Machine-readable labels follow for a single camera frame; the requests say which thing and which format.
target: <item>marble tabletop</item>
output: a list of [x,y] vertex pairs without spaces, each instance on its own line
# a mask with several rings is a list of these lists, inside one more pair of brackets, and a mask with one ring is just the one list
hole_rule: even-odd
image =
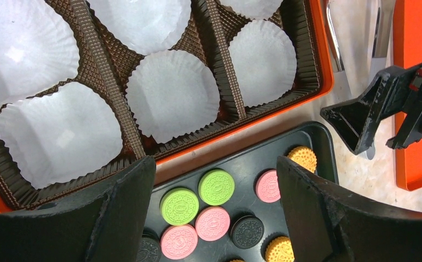
[[[394,151],[385,145],[385,142],[394,134],[393,117],[380,124],[375,136],[376,156],[373,160],[366,160],[351,154],[333,128],[319,115],[320,108],[349,99],[349,85],[351,88],[363,88],[367,84],[371,57],[371,41],[366,41],[369,39],[366,37],[367,29],[369,29],[366,1],[332,0],[330,2],[331,15],[346,68],[346,72],[335,73],[333,90],[313,102],[160,164],[157,170],[159,176],[164,176],[166,173],[168,176],[182,174],[280,134],[302,122],[315,120],[325,124],[332,134],[341,186],[386,204],[422,212],[422,188],[408,192],[398,188],[395,183]],[[388,65],[391,62],[392,55],[388,55]]]

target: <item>black robotic claw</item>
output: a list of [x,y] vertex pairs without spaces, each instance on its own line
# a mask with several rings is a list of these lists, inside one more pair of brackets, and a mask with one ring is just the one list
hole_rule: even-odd
[[406,148],[422,138],[422,63],[381,70],[358,98],[322,108],[320,115],[351,152],[360,154],[371,147],[380,121],[398,112],[407,116],[386,143],[392,149]]

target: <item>yellow cookie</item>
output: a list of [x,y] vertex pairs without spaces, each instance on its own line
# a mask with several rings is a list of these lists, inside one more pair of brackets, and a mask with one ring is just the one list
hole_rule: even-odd
[[317,157],[313,150],[307,146],[296,147],[288,154],[288,158],[312,173],[315,172],[315,169],[317,168]]
[[294,254],[289,237],[280,236],[272,240],[266,249],[267,262],[293,262]]

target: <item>paper liner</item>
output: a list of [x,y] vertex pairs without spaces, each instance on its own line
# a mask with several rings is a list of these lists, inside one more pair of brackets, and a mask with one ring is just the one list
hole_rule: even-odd
[[222,5],[250,19],[269,19],[280,7],[282,0],[220,0]]
[[126,98],[142,134],[157,143],[214,122],[220,101],[211,70],[180,50],[142,60],[129,77]]
[[107,29],[129,49],[142,55],[170,49],[185,32],[190,0],[90,0]]
[[111,108],[78,82],[8,104],[0,113],[0,139],[36,189],[94,172],[123,147]]
[[0,1],[0,107],[77,75],[73,31],[43,0]]
[[296,52],[290,38],[272,22],[248,23],[228,50],[245,106],[272,102],[292,88]]

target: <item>textured brown plastic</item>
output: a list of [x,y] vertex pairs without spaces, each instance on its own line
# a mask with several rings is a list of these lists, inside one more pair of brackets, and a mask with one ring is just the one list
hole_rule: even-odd
[[228,52],[229,42],[249,22],[221,6],[215,0],[191,0],[189,24],[173,50],[184,50],[208,66],[220,92],[220,108],[216,121],[196,132],[157,144],[142,135],[124,98],[132,71],[144,56],[129,50],[99,21],[90,9],[90,0],[46,0],[70,25],[80,50],[80,66],[74,79],[59,82],[38,97],[56,92],[68,82],[78,81],[99,94],[112,108],[123,136],[121,154],[100,170],[36,190],[20,174],[8,148],[0,140],[0,196],[13,210],[33,209],[113,175],[136,159],[152,155],[162,159],[215,138],[263,116],[314,96],[321,87],[317,68],[314,34],[311,34],[309,0],[284,0],[270,21],[285,30],[293,41],[298,68],[291,91],[271,103],[247,108],[243,105],[237,78]]

